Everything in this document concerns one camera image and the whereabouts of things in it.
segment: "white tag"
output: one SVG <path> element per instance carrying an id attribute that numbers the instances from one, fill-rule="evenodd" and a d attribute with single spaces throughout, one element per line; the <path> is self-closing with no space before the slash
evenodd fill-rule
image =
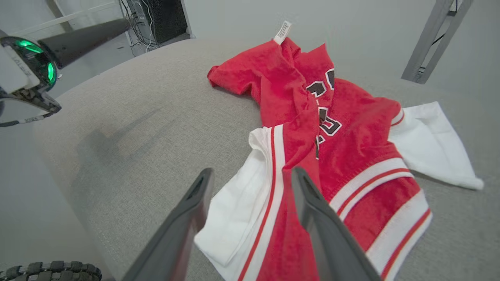
<path id="1" fill-rule="evenodd" d="M 289 21 L 284 21 L 283 25 L 279 29 L 278 34 L 274 37 L 274 41 L 278 43 L 278 45 L 281 45 L 285 38 L 287 37 L 288 33 L 290 32 L 290 28 L 292 28 L 292 24 Z"/>
<path id="2" fill-rule="evenodd" d="M 4 49 L 15 62 L 15 64 L 21 69 L 24 75 L 26 75 L 26 77 L 28 78 L 28 84 L 24 86 L 25 89 L 30 89 L 40 84 L 40 79 L 38 79 L 38 77 L 30 69 L 30 67 L 23 61 L 18 53 L 16 53 L 16 51 L 11 48 L 11 46 L 5 46 Z"/>

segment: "gray floor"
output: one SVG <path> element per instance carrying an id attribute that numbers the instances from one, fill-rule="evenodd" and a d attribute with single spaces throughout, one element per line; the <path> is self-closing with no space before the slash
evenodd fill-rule
<path id="1" fill-rule="evenodd" d="M 183 34 L 165 45 L 188 39 Z M 50 95 L 67 90 L 134 56 L 124 34 L 61 70 Z M 137 45 L 136 56 L 145 52 Z M 0 122 L 38 115 L 29 105 L 8 101 Z M 103 278 L 110 272 L 63 198 L 35 149 L 32 124 L 0 129 L 0 271 L 11 266 L 57 260 L 92 263 Z"/>

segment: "clothing tag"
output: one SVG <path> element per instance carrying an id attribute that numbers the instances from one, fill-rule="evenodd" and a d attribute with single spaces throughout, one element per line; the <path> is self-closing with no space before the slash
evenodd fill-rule
<path id="1" fill-rule="evenodd" d="M 281 43 L 283 43 L 288 33 L 290 32 L 290 28 L 292 28 L 292 24 L 289 21 L 285 20 L 278 34 L 276 34 L 276 36 L 274 37 L 274 41 L 278 43 L 278 45 L 281 45 Z"/>

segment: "fabric-covered surface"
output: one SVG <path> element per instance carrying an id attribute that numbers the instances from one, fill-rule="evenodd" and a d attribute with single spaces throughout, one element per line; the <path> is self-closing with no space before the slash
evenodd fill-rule
<path id="1" fill-rule="evenodd" d="M 203 168 L 215 169 L 216 192 L 250 153 L 248 134 L 262 125 L 258 106 L 212 88 L 207 73 L 258 44 L 191 39 L 162 47 L 63 94 L 61 112 L 35 124 L 40 153 L 117 280 Z M 438 101 L 485 182 L 472 191 L 416 175 L 434 218 L 396 279 L 498 279 L 500 114 L 459 93 L 332 60 L 336 76 L 374 96 L 403 107 Z M 194 248 L 187 280 L 221 277 Z"/>

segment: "red and white jersey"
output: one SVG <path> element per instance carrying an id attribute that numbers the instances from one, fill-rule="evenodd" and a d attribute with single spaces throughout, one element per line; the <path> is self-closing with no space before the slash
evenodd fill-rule
<path id="1" fill-rule="evenodd" d="M 383 279 L 394 279 L 432 214 L 388 141 L 403 114 L 335 78 L 324 45 L 290 39 L 242 52 L 208 73 L 212 86 L 249 93 L 262 124 L 252 152 L 215 195 L 195 243 L 225 280 L 318 280 L 309 234 L 298 221 L 291 172 L 304 168 Z"/>

